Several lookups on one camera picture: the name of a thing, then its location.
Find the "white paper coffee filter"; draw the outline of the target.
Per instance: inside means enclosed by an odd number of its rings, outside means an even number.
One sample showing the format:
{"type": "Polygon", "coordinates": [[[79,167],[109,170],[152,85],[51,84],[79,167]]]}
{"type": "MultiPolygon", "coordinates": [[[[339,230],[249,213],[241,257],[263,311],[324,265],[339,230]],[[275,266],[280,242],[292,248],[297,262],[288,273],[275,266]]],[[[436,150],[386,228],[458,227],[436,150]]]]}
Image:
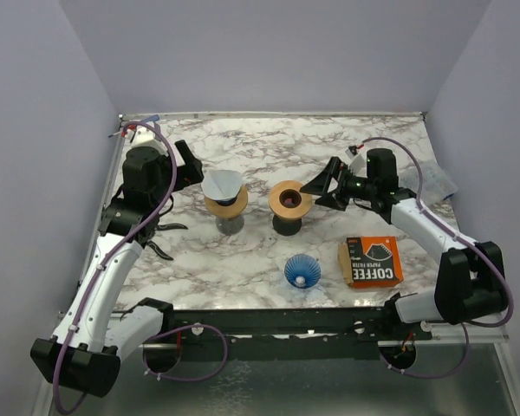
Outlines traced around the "white paper coffee filter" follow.
{"type": "Polygon", "coordinates": [[[210,170],[201,183],[203,194],[214,201],[234,199],[240,192],[243,177],[232,170],[210,170]]]}

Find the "wooden ring coaster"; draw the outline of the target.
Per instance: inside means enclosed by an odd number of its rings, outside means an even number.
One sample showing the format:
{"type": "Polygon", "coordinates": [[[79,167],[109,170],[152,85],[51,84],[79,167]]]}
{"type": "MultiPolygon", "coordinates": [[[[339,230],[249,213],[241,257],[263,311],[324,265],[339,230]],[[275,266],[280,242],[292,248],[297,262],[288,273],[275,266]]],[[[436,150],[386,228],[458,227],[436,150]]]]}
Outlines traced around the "wooden ring coaster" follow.
{"type": "Polygon", "coordinates": [[[248,191],[241,186],[238,195],[231,205],[221,205],[219,202],[205,197],[205,207],[210,214],[217,218],[229,219],[238,217],[248,205],[248,191]]]}
{"type": "Polygon", "coordinates": [[[313,206],[312,196],[300,192],[302,184],[294,180],[284,180],[274,185],[269,193],[269,206],[273,213],[283,220],[302,219],[313,206]]]}

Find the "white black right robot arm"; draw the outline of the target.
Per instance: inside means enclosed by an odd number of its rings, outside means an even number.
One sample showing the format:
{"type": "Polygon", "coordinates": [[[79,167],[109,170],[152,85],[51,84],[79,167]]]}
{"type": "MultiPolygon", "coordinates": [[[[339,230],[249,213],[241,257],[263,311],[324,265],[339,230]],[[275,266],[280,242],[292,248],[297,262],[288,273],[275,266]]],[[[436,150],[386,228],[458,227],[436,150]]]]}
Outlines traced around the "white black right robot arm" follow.
{"type": "Polygon", "coordinates": [[[387,302],[392,311],[380,321],[382,332],[399,339],[414,322],[442,321],[451,325],[502,312],[509,306],[503,286],[502,252],[493,242],[478,243],[434,217],[415,192],[399,185],[397,164],[390,149],[367,152],[367,175],[359,177],[333,157],[302,193],[316,204],[344,211],[352,199],[367,201],[373,212],[404,231],[439,265],[433,289],[387,302]]]}

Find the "blue cone dripper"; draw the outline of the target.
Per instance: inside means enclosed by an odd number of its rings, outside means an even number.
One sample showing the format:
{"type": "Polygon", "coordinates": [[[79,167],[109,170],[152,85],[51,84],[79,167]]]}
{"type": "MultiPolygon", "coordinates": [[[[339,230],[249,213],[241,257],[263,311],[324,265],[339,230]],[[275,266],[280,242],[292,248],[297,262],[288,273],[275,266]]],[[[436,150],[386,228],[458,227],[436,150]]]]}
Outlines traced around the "blue cone dripper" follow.
{"type": "Polygon", "coordinates": [[[237,202],[237,200],[240,198],[240,194],[242,193],[242,190],[245,190],[245,186],[244,185],[242,185],[239,188],[239,191],[237,192],[237,195],[235,197],[228,198],[228,199],[216,199],[215,203],[220,205],[220,206],[234,205],[237,202]]]}

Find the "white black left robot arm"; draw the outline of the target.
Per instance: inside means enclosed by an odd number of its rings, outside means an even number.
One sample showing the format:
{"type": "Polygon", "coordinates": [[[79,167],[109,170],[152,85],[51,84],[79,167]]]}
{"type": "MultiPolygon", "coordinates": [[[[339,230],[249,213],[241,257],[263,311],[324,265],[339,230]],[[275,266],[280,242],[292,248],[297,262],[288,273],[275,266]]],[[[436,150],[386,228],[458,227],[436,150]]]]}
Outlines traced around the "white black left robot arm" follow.
{"type": "Polygon", "coordinates": [[[122,184],[101,214],[91,264],[75,298],[48,339],[38,338],[30,357],[55,389],[66,387],[102,398],[112,389],[121,363],[151,338],[168,340],[173,306],[146,298],[128,316],[111,315],[129,271],[153,238],[160,204],[172,192],[202,182],[202,163],[185,141],[175,147],[183,164],[151,143],[130,148],[122,184]]]}

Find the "clear grey glass carafe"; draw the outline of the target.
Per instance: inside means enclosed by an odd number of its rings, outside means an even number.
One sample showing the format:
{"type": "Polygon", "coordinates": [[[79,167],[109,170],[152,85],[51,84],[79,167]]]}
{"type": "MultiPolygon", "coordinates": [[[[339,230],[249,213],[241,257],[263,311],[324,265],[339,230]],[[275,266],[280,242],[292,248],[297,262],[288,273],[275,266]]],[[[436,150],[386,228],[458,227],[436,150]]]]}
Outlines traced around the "clear grey glass carafe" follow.
{"type": "Polygon", "coordinates": [[[219,232],[226,236],[238,234],[244,227],[244,217],[242,215],[233,218],[216,217],[216,227],[219,232]]]}

